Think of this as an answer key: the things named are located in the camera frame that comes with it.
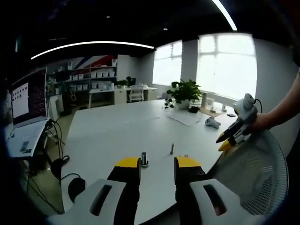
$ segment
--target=white pot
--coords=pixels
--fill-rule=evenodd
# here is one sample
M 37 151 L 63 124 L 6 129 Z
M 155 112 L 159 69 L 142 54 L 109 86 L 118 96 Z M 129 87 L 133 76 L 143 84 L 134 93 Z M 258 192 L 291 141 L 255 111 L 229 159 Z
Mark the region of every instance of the white pot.
M 176 103 L 179 110 L 187 110 L 189 108 L 189 100 L 181 101 L 181 103 Z

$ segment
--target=paper sheet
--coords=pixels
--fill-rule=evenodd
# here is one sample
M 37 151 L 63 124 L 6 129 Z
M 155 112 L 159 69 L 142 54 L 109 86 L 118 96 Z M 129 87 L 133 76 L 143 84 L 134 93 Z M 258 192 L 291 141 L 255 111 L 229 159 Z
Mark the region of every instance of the paper sheet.
M 191 126 L 201 121 L 203 114 L 201 112 L 190 113 L 186 110 L 169 110 L 166 111 L 167 117 L 176 120 L 186 126 Z
M 13 90 L 12 95 L 13 117 L 19 117 L 29 112 L 28 109 L 28 83 Z

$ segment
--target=black mouse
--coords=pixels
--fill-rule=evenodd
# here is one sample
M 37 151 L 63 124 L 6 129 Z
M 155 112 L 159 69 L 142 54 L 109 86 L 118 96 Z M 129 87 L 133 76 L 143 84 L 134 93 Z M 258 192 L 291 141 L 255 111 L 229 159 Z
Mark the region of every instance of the black mouse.
M 68 187 L 68 194 L 71 201 L 74 203 L 75 198 L 85 190 L 85 180 L 79 177 L 74 178 Z

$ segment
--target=laptop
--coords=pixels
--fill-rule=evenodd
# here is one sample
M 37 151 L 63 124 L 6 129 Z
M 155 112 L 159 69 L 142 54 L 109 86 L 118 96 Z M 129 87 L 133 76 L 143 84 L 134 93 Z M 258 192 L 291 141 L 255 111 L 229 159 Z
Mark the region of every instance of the laptop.
M 48 121 L 45 103 L 47 69 L 29 74 L 13 83 L 11 105 L 13 131 L 7 139 L 12 158 L 32 157 Z

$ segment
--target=human hand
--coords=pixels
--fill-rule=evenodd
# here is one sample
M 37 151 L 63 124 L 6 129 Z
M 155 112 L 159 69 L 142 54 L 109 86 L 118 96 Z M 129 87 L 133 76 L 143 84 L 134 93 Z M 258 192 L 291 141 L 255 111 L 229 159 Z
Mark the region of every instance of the human hand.
M 256 120 L 250 126 L 250 132 L 255 133 L 261 130 L 266 130 L 271 128 L 270 115 L 268 113 L 258 113 Z

